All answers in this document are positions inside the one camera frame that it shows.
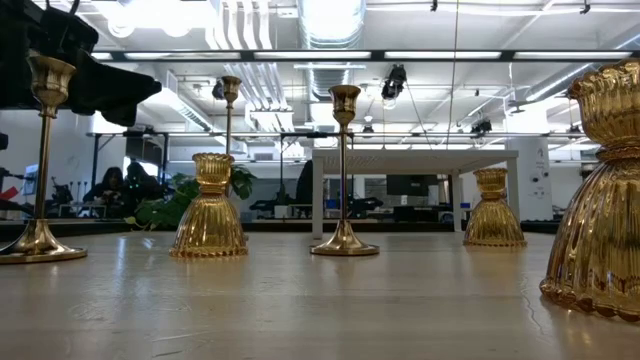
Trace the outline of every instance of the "gold candle holder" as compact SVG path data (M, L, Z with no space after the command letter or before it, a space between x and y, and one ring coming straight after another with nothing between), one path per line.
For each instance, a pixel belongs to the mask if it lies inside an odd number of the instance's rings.
M35 214L34 219L28 221L22 235L9 246L0 249L0 264L59 261L87 256L87 250L70 248L56 240L49 230L45 209L51 122L56 118L58 106L69 96L69 80L76 68L41 55L31 56L27 60L32 74L31 91L42 105Z
M527 246L520 223L504 201L506 169L473 172L482 201L476 205L464 234L465 245Z
M227 144L226 154L231 154L231 112L233 111L233 102L238 99L238 90L242 80L235 76L223 76L222 84L224 85L223 94L227 100Z
M235 209L224 195L233 157L195 154L198 195L185 211L169 252L175 257L246 255L247 245Z
M340 221L329 241L312 247L316 255L375 255L380 249L360 241L347 219L347 131L356 116L356 100L360 89L352 85L337 85L329 89L333 99L333 118L340 124Z
M540 290L565 307L640 319L640 60L573 82L601 164L573 196Z

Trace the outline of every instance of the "woman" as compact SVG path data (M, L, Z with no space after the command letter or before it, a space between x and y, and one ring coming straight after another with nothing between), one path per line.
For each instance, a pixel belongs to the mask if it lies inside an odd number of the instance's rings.
M118 167L110 167L104 173L102 182L92 187L82 200L84 202L92 202L98 198L101 199L101 202L109 204L120 196L123 184L122 170Z

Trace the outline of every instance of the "person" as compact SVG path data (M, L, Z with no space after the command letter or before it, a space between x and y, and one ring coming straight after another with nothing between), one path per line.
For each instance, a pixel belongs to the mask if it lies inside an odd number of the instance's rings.
M96 199L101 199L101 201L109 203L110 200L112 201L120 196L123 184L122 170L119 167L110 167L104 173L102 182L92 187L84 195L82 201L93 202Z
M142 165L132 161L127 166L127 178L124 181L126 193L125 207L133 214L142 200L156 200L164 196L162 186L151 175L147 174Z

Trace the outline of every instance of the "green leaves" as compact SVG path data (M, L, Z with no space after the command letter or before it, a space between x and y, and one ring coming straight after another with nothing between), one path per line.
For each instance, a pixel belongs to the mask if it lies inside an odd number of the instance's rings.
M249 169L243 165L232 165L230 183L240 199L251 196L253 179L256 177ZM191 201L200 193L200 186L193 176L181 173L175 174L171 182L175 189L171 199L143 201L136 209L135 218L126 218L125 221L148 230L177 227Z
M231 188L240 199L245 200L251 196L253 179L256 177L244 165L231 166Z

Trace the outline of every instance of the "black camera rig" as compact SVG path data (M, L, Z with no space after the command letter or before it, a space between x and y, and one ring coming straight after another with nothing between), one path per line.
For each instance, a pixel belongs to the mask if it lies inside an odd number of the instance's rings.
M39 108L31 94L29 54L53 57L76 67L69 98L61 108L76 114L102 112L121 126L133 126L138 103L160 92L152 77L98 63L91 52L98 42L95 29L71 12L30 0L0 0L0 109Z

